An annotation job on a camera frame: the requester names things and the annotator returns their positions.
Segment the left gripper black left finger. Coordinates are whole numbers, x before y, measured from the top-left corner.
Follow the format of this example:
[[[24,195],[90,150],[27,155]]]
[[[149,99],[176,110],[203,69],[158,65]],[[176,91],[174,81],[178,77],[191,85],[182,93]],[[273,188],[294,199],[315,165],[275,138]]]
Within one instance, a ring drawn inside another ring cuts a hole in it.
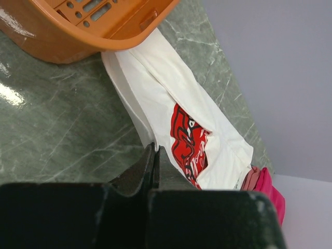
[[[143,248],[155,146],[108,183],[1,185],[1,248]]]

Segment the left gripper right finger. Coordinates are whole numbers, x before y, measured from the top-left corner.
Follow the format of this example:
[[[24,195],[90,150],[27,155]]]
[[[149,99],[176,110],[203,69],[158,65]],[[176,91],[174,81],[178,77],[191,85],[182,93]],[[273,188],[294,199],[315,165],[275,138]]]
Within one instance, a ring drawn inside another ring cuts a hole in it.
[[[286,248],[276,211],[253,191],[198,190],[159,148],[147,199],[147,248]]]

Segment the white printed t-shirt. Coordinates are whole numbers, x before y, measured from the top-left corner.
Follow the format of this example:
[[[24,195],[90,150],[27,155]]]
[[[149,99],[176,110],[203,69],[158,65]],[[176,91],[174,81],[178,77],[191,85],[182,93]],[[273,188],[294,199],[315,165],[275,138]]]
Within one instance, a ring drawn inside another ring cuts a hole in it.
[[[132,49],[101,56],[143,145],[164,147],[198,189],[241,188],[253,147],[159,30]]]

